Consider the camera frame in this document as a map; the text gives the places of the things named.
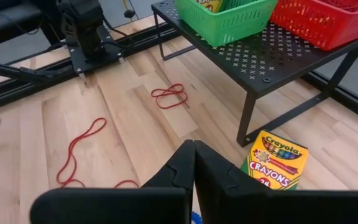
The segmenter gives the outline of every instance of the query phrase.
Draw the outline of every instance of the perforated tabletop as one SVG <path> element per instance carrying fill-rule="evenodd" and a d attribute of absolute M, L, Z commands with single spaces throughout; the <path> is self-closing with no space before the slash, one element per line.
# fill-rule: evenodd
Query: perforated tabletop
<path fill-rule="evenodd" d="M 357 39 L 325 52 L 271 22 L 259 34 L 212 47 L 179 18 L 175 0 L 155 3 L 152 10 L 246 91 L 253 91 L 258 97 L 358 47 Z"/>

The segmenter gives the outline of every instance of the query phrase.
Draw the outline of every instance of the plastic basket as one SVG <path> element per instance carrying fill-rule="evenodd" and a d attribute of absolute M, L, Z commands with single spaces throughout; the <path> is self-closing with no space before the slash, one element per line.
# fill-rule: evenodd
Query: plastic basket
<path fill-rule="evenodd" d="M 225 0 L 224 11 L 212 13 L 196 0 L 176 0 L 178 14 L 213 47 L 262 32 L 277 0 Z"/>
<path fill-rule="evenodd" d="M 331 50 L 358 38 L 358 0 L 279 0 L 270 20 Z"/>

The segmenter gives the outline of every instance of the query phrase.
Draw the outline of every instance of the yellow crayon box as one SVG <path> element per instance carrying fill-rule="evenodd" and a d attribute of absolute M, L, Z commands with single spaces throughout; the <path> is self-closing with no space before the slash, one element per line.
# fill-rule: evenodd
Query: yellow crayon box
<path fill-rule="evenodd" d="M 211 12 L 219 12 L 224 0 L 195 0 Z"/>
<path fill-rule="evenodd" d="M 241 170 L 271 189 L 295 190 L 308 155 L 308 148 L 263 130 Z"/>

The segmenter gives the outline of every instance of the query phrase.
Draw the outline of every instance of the wooden floor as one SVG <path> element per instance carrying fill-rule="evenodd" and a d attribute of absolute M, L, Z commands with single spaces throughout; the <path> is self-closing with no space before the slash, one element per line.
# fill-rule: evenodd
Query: wooden floor
<path fill-rule="evenodd" d="M 121 30 L 152 24 L 146 18 Z M 180 37 L 164 49 L 169 53 L 188 45 Z M 20 65 L 37 68 L 67 56 L 58 49 Z M 161 110 L 150 92 L 172 83 L 184 84 L 189 99 Z M 259 99 L 250 130 L 317 93 L 298 80 Z M 69 142 L 98 117 L 106 118 L 107 126 L 75 148 L 76 178 L 88 187 L 112 187 L 123 179 L 143 184 L 186 139 L 201 139 L 240 166 L 250 148 L 236 143 L 245 96 L 198 50 L 164 62 L 152 47 L 95 71 L 86 83 L 76 78 L 0 108 L 0 223 L 29 222 L 34 199 L 59 186 L 55 177 Z M 274 133 L 310 149 L 299 189 L 358 189 L 358 115 L 328 99 Z"/>

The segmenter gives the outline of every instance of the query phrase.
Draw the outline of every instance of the red basket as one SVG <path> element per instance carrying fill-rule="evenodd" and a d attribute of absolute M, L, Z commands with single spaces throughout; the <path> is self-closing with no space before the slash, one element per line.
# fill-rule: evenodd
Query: red basket
<path fill-rule="evenodd" d="M 331 50 L 358 38 L 358 0 L 279 0 L 270 20 Z"/>

